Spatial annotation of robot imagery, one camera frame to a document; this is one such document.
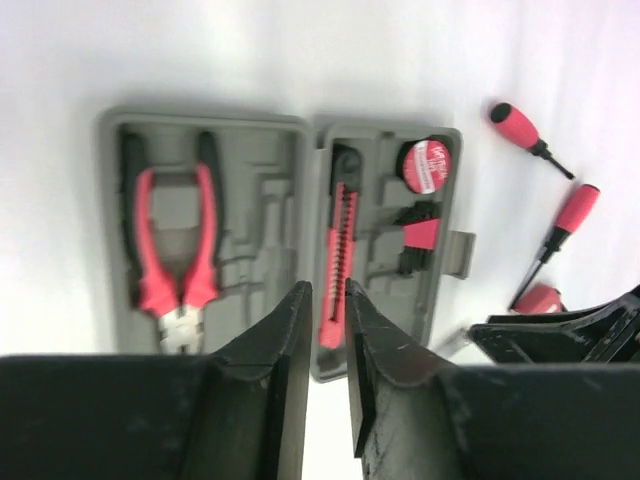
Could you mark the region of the grey plastic tool case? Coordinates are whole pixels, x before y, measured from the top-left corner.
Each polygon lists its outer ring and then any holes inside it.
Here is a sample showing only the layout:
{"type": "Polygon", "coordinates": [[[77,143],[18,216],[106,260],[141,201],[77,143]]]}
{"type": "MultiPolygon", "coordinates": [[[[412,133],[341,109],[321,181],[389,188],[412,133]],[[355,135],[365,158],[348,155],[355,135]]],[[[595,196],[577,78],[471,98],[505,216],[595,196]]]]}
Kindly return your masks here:
{"type": "Polygon", "coordinates": [[[304,280],[322,293],[327,262],[321,228],[329,218],[330,156],[335,144],[363,157],[356,218],[353,278],[377,309],[421,344],[431,337],[442,277],[468,275],[475,237],[444,226],[430,269],[397,271],[403,235],[399,212],[418,201],[396,176],[405,142],[441,138],[454,162],[462,154],[453,128],[389,119],[305,120],[249,111],[170,111],[117,107],[99,122],[100,179],[111,262],[115,348],[125,354],[158,351],[154,322],[138,311],[137,281],[129,264],[121,219],[120,136],[144,136],[155,168],[194,165],[195,137],[214,134],[222,162],[225,223],[219,260],[222,293],[206,309],[204,348],[213,352],[258,323],[291,287],[304,280]]]}

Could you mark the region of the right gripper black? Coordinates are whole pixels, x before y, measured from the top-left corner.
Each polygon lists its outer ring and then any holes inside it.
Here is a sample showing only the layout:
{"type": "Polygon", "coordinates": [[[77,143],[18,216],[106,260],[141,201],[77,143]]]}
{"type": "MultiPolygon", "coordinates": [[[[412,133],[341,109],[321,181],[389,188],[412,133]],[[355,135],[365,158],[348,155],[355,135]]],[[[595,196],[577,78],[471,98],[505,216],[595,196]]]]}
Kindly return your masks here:
{"type": "Polygon", "coordinates": [[[494,315],[469,339],[496,363],[637,363],[639,289],[580,311],[494,315]]]}

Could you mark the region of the red black pliers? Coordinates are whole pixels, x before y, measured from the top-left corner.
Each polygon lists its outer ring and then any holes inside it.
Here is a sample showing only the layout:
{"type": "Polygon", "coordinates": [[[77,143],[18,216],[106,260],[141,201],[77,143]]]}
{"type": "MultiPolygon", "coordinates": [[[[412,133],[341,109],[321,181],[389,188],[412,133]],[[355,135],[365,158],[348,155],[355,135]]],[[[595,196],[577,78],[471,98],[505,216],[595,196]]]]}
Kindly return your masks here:
{"type": "Polygon", "coordinates": [[[160,352],[198,354],[205,307],[219,295],[225,206],[216,138],[198,133],[194,165],[175,172],[154,167],[139,133],[121,134],[120,157],[121,219],[136,307],[154,319],[160,352]]]}

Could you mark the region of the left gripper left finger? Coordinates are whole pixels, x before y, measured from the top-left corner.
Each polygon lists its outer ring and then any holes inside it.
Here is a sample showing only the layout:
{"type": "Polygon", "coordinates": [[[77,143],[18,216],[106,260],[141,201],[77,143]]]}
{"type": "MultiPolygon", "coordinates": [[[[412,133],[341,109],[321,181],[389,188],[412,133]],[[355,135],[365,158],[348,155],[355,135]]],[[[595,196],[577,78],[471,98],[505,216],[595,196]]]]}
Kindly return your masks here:
{"type": "Polygon", "coordinates": [[[297,479],[312,287],[211,354],[9,356],[5,479],[297,479]]]}

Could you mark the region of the red utility knife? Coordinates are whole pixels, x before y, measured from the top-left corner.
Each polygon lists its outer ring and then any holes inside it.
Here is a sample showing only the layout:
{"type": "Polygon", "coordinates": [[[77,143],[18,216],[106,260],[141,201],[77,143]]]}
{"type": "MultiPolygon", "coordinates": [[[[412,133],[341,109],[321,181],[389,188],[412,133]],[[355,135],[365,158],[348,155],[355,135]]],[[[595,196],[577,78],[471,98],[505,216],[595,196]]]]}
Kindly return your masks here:
{"type": "Polygon", "coordinates": [[[327,230],[326,287],[318,334],[318,343],[327,349],[336,349],[343,341],[346,281],[353,269],[362,162],[357,149],[343,144],[334,145],[330,183],[331,211],[327,230]]]}

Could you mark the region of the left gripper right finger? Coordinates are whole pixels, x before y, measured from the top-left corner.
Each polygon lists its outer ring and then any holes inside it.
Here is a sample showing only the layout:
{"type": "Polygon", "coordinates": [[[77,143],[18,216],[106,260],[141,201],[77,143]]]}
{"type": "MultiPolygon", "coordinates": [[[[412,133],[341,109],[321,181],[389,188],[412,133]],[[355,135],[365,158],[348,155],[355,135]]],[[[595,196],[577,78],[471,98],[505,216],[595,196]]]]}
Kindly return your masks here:
{"type": "Polygon", "coordinates": [[[635,479],[637,363],[457,365],[346,290],[353,449],[368,479],[635,479]]]}

